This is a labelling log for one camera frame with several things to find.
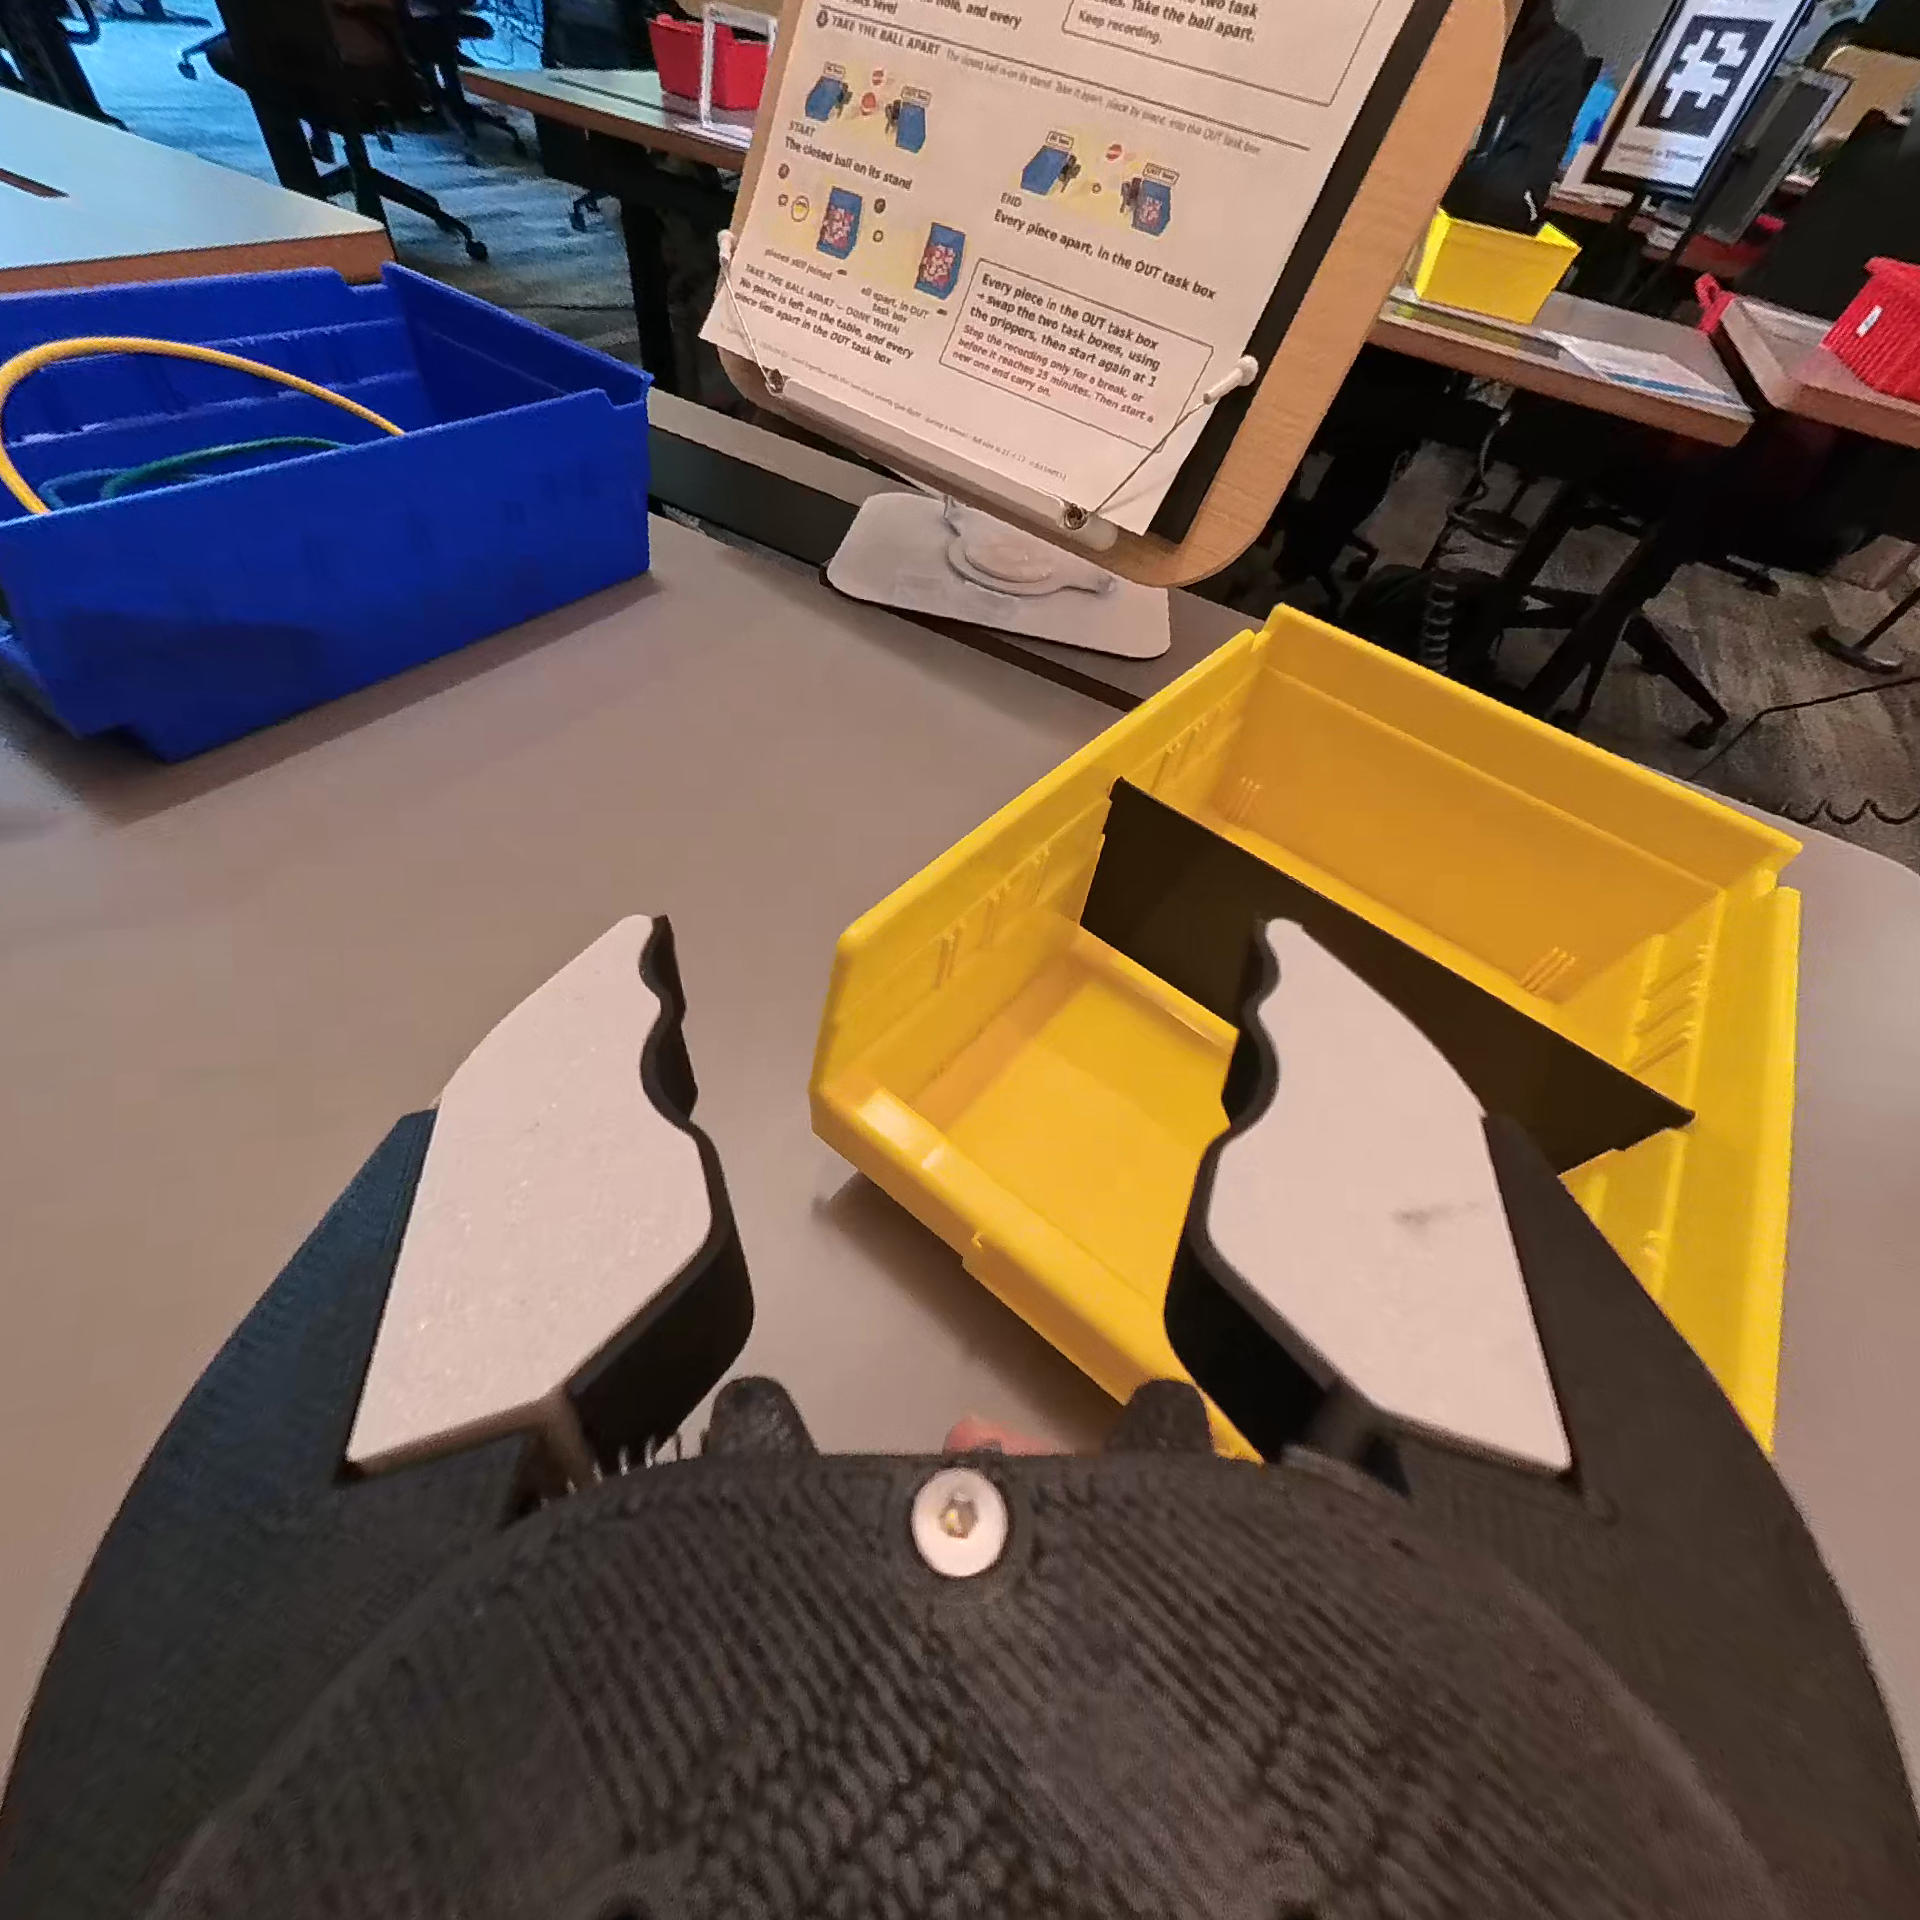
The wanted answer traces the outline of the grey desk with wooden edge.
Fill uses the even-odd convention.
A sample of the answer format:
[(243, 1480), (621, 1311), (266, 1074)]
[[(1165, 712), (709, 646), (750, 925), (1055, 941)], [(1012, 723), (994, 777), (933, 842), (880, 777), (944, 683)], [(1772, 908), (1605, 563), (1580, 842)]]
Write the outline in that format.
[(1753, 428), (1709, 332), (1600, 302), (1550, 295), (1511, 325), (1393, 292), (1368, 346), (1713, 449)]
[(378, 281), (390, 233), (356, 213), (5, 92), (5, 295), (333, 270)]

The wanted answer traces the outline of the red mesh basket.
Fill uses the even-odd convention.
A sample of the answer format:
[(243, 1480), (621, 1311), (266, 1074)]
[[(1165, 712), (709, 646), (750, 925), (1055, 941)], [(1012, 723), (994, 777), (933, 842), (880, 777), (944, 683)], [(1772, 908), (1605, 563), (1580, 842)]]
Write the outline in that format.
[(1916, 402), (1916, 265), (1870, 258), (1866, 288), (1830, 326), (1823, 350), (1866, 388)]

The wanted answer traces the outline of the red plastic bin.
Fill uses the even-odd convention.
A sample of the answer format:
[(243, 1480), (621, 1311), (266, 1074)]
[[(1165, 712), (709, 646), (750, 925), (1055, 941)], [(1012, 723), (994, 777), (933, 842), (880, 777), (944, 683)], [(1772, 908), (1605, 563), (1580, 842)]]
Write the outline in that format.
[(664, 94), (713, 114), (758, 111), (770, 70), (768, 33), (664, 10), (648, 19), (648, 49)]

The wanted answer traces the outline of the large yellow plastic bin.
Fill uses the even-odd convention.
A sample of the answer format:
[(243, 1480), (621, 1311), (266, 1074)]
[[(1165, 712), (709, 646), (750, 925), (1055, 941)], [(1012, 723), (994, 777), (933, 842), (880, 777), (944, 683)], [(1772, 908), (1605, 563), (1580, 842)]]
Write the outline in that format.
[(1081, 928), (1116, 779), (1696, 1115), (1560, 1178), (1771, 1450), (1796, 839), (1301, 612), (844, 933), (812, 1130), (1106, 1396), (1181, 1372), (1162, 1304), (1233, 1027)]

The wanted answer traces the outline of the black white tag sign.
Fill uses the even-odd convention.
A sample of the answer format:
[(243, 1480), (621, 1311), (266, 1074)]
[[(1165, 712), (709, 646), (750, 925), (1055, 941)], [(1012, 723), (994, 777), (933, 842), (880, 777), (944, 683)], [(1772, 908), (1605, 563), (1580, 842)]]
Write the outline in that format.
[(1696, 199), (1730, 153), (1811, 3), (1670, 3), (1605, 124), (1586, 180)]

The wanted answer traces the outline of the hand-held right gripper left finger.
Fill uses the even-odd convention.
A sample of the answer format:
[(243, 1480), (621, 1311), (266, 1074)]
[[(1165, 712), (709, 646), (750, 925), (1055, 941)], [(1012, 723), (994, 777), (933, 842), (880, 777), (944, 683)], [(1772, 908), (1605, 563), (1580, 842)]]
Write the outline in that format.
[(696, 1104), (664, 916), (606, 928), (473, 1044), (431, 1110), (351, 1471), (516, 1438), (589, 1486), (685, 1423), (756, 1326)]

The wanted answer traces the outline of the black office chair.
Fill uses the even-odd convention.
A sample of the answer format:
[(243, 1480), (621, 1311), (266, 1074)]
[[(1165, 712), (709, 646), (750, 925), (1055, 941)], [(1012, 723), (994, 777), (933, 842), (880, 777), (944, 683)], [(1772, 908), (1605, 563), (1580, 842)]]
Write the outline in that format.
[(488, 245), (436, 197), (383, 174), (369, 144), (454, 124), (473, 134), (463, 45), (491, 39), (477, 3), (219, 3), (207, 63), (259, 121), (281, 187), (390, 225), (400, 207), (454, 236), (482, 265)]

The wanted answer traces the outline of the small yellow plastic bin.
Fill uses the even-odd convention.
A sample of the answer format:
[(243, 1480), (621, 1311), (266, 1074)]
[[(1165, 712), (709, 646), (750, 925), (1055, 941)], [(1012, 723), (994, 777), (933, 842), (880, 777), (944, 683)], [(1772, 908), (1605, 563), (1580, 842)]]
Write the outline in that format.
[(1533, 326), (1578, 256), (1580, 245), (1556, 225), (1539, 233), (1488, 228), (1438, 210), (1412, 256), (1403, 284), (1414, 302)]

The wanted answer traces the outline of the black bin divider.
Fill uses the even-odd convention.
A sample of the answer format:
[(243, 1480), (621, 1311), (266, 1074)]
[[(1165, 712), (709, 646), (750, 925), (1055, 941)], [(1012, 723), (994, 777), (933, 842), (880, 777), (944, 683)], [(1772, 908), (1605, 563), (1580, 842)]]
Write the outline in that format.
[(1242, 1027), (1257, 983), (1257, 932), (1301, 925), (1403, 1011), (1479, 1098), (1569, 1172), (1696, 1115), (1596, 1053), (1454, 974), (1130, 779), (1111, 791), (1081, 928), (1218, 1020)]

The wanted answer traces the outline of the blue plastic bin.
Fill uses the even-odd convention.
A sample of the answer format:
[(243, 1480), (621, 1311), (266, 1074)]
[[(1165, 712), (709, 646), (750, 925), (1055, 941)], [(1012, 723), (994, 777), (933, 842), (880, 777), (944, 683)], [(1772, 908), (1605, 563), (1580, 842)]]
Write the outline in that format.
[(163, 761), (651, 569), (654, 378), (409, 268), (5, 298), (5, 692)]

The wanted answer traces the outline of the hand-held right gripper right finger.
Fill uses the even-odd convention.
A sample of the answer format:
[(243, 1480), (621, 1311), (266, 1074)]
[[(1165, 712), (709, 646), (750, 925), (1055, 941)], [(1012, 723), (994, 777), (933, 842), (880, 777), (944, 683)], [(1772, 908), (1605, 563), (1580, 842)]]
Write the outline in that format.
[(1179, 1364), (1262, 1463), (1402, 1443), (1560, 1480), (1488, 1117), (1448, 1055), (1295, 920), (1257, 925), (1165, 1283)]

